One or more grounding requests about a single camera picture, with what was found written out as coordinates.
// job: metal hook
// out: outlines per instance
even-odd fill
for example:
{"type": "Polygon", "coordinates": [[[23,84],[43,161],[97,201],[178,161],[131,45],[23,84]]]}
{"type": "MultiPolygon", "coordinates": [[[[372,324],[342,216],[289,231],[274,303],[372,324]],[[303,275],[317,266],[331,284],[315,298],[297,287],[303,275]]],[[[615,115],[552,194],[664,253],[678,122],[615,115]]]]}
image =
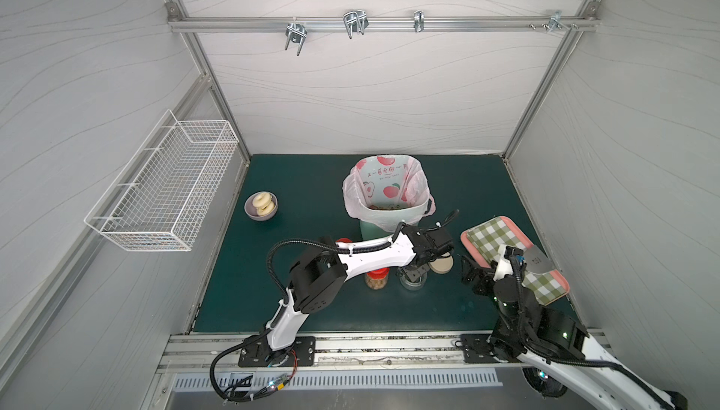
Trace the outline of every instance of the metal hook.
{"type": "Polygon", "coordinates": [[[564,29],[566,31],[572,29],[571,27],[568,27],[567,25],[560,22],[561,13],[562,12],[558,10],[553,16],[550,17],[550,21],[548,21],[547,24],[543,24],[543,27],[548,31],[548,33],[552,32],[555,29],[564,29]]]}
{"type": "Polygon", "coordinates": [[[415,32],[425,30],[425,12],[422,10],[415,11],[415,32]]]}
{"type": "Polygon", "coordinates": [[[308,31],[305,30],[305,26],[298,23],[290,23],[285,29],[285,35],[287,36],[287,40],[285,41],[285,50],[287,51],[288,46],[290,46],[290,42],[300,43],[297,46],[297,55],[300,55],[302,45],[305,43],[305,38],[308,36],[308,31]]]}
{"type": "Polygon", "coordinates": [[[365,35],[365,28],[369,24],[364,10],[350,10],[343,15],[343,23],[345,23],[345,30],[347,30],[350,38],[353,38],[353,31],[355,30],[360,32],[361,35],[365,35]]]}

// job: pink plastic bag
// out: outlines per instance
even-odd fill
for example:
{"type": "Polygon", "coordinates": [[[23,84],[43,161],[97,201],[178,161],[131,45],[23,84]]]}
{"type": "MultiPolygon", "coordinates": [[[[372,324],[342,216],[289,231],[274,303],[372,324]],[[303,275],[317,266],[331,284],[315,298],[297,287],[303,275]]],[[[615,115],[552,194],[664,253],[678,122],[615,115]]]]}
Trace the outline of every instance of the pink plastic bag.
{"type": "Polygon", "coordinates": [[[420,162],[409,155],[365,157],[343,181],[345,209],[385,232],[401,221],[417,224],[435,213],[427,181],[420,162]]]}

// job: glass jar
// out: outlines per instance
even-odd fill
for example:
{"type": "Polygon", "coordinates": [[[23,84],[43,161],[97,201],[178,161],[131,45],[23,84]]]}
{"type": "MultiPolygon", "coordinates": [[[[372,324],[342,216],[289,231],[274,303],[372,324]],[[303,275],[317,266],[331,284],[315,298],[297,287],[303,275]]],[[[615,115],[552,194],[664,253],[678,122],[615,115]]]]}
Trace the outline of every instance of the glass jar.
{"type": "Polygon", "coordinates": [[[387,277],[390,274],[390,268],[381,268],[379,270],[365,273],[365,284],[373,290],[383,289],[387,285],[387,277]]]}

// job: red lid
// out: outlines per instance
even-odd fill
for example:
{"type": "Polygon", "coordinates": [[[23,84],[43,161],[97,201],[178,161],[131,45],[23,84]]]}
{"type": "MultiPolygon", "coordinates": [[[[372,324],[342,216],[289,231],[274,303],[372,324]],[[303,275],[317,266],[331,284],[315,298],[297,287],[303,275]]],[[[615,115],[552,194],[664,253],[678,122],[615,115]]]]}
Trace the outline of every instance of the red lid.
{"type": "Polygon", "coordinates": [[[381,268],[379,270],[366,272],[367,277],[373,280],[385,279],[387,274],[390,272],[390,268],[381,268]]]}

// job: green mat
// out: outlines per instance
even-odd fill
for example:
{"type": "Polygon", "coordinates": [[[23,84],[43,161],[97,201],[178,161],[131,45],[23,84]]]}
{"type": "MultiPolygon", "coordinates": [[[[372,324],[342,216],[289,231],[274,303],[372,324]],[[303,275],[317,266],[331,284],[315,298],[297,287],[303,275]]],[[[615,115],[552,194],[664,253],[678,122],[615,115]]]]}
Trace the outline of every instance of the green mat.
{"type": "MultiPolygon", "coordinates": [[[[280,292],[268,277],[265,258],[270,247],[286,238],[359,241],[358,220],[343,203],[342,182],[363,155],[253,156],[235,213],[229,223],[212,272],[195,332],[255,332],[275,314],[280,292]],[[245,200],[261,190],[278,199],[276,216],[252,221],[243,210],[245,200]]],[[[430,272],[419,291],[403,289],[395,271],[382,290],[371,290],[362,277],[349,280],[333,303],[311,315],[303,332],[410,331],[492,329],[497,313],[491,300],[476,296],[460,283],[460,255],[466,254],[460,233],[492,217],[510,217],[540,245],[525,209],[499,156],[419,155],[436,200],[434,215],[420,226],[432,226],[455,208],[460,215],[448,226],[455,237],[453,269],[430,272]]],[[[287,284],[288,269],[302,247],[285,247],[275,255],[275,269],[287,284]]],[[[562,298],[553,307],[567,313],[562,298]]]]}

